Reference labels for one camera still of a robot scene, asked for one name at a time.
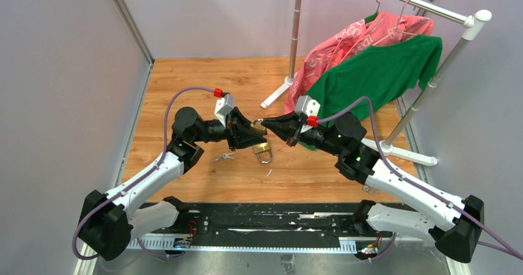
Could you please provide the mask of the large brass padlock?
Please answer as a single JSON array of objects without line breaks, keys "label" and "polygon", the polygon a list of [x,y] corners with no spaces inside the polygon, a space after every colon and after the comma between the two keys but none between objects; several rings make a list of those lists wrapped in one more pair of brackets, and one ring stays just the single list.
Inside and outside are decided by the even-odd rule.
[{"label": "large brass padlock", "polygon": [[264,119],[256,119],[250,125],[250,130],[259,136],[267,135],[267,128],[262,125]]}]

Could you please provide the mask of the small brass padlock with key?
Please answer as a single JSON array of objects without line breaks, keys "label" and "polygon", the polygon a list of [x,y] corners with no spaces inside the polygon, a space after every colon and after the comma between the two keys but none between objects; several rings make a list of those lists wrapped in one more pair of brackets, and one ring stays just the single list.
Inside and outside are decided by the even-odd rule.
[{"label": "small brass padlock with key", "polygon": [[379,189],[376,189],[375,187],[372,187],[372,186],[369,186],[369,185],[364,185],[363,186],[363,190],[369,194],[378,194],[380,193],[380,190]]}]

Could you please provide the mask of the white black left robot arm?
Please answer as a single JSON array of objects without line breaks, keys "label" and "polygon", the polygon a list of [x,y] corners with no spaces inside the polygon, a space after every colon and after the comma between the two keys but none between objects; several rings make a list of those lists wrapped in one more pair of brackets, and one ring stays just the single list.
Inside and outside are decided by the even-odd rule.
[{"label": "white black left robot arm", "polygon": [[192,107],[175,114],[170,142],[145,169],[127,182],[102,193],[93,190],[84,199],[73,238],[106,261],[119,257],[135,238],[167,227],[175,234],[189,226],[189,217],[179,210],[179,201],[167,197],[151,210],[141,205],[170,181],[196,165],[204,153],[198,142],[226,141],[230,150],[246,149],[266,142],[267,131],[246,119],[237,107],[225,115],[204,120]]}]

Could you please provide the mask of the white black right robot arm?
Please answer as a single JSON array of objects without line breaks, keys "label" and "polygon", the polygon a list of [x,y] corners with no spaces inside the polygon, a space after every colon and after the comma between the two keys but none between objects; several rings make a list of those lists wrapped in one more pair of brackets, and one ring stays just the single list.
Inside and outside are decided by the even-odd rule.
[{"label": "white black right robot arm", "polygon": [[335,168],[345,178],[384,191],[410,207],[392,208],[363,200],[352,216],[352,228],[359,236],[372,232],[397,234],[434,243],[452,260],[469,263],[477,247],[484,220],[484,203],[470,195],[461,198],[430,186],[394,165],[362,140],[366,129],[352,113],[336,118],[333,125],[316,125],[305,115],[289,113],[264,118],[261,125],[288,146],[303,142],[337,157]]}]

